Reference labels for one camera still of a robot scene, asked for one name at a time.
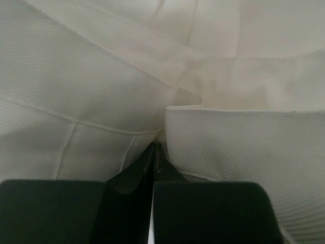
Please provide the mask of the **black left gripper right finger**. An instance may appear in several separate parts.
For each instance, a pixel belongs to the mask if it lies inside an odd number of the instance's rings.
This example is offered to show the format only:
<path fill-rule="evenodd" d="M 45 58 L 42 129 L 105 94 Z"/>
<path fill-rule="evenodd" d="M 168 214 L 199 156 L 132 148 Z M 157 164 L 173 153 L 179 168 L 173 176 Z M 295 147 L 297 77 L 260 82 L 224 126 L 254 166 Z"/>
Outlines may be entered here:
<path fill-rule="evenodd" d="M 188 181 L 158 145 L 154 159 L 155 243 L 283 243 L 265 190 L 254 182 Z"/>

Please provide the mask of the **white skirt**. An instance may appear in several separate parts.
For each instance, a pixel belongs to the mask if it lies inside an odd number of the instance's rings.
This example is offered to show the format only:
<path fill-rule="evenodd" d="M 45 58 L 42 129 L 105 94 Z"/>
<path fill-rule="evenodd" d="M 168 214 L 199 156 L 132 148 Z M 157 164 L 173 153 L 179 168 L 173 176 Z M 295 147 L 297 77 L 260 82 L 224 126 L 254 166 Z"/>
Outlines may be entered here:
<path fill-rule="evenodd" d="M 151 144 L 324 243 L 324 1 L 1 1 L 1 183 L 106 182 Z"/>

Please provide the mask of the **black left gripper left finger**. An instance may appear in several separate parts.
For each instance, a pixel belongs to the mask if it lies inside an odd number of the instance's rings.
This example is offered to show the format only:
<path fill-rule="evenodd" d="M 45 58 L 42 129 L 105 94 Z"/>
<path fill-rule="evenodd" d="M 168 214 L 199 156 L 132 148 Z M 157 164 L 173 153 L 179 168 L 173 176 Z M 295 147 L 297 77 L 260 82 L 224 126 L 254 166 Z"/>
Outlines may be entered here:
<path fill-rule="evenodd" d="M 147 243 L 155 145 L 106 182 L 1 183 L 1 243 Z"/>

